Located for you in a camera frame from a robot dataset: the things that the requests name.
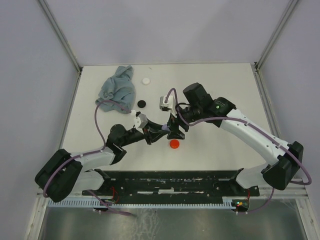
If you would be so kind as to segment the black earbud charging case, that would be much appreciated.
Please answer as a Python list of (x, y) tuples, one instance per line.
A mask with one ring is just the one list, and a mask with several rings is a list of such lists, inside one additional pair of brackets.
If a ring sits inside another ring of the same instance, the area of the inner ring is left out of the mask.
[(144, 100), (139, 100), (139, 101), (137, 102), (137, 106), (138, 106), (139, 108), (141, 108), (141, 109), (145, 108), (146, 105), (147, 105), (147, 103), (146, 103)]

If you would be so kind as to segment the purple earbud charging case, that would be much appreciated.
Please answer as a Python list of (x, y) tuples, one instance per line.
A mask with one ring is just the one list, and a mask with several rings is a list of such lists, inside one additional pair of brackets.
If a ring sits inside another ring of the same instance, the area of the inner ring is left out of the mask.
[(162, 125), (161, 130), (166, 131), (166, 132), (170, 132), (170, 128), (168, 127), (167, 124)]

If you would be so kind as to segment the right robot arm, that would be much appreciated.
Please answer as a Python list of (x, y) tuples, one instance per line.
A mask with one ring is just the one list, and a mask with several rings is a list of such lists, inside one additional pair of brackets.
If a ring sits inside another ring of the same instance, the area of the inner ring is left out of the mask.
[(268, 133), (226, 98), (213, 99), (198, 82), (183, 90), (188, 101), (185, 108), (171, 93), (176, 93), (176, 89), (170, 89), (167, 95), (161, 97), (160, 109), (170, 111), (185, 131), (202, 122), (214, 124), (242, 140), (264, 159), (264, 164), (241, 168), (236, 172), (229, 183), (231, 193), (240, 196), (247, 189), (262, 184), (283, 191), (294, 182), (293, 177), (302, 168), (304, 147), (299, 142), (288, 143)]

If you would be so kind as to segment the orange earbud charging case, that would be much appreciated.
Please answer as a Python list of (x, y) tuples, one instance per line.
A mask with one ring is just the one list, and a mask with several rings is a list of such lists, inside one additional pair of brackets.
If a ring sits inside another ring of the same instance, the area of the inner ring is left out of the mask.
[(169, 146), (170, 146), (172, 149), (177, 149), (177, 148), (180, 146), (180, 142), (179, 142), (177, 139), (172, 139), (172, 140), (169, 142)]

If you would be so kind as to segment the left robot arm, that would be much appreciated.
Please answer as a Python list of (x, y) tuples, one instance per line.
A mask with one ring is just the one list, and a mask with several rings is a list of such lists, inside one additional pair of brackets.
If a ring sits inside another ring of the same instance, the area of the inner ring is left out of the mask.
[(95, 190), (106, 195), (111, 183), (99, 169), (117, 164), (126, 155), (124, 146), (146, 141), (152, 144), (170, 132), (166, 125), (152, 121), (142, 129), (127, 130), (121, 124), (110, 129), (106, 143), (101, 149), (74, 155), (64, 148), (57, 150), (35, 176), (35, 183), (43, 190), (45, 197), (57, 203), (70, 193)]

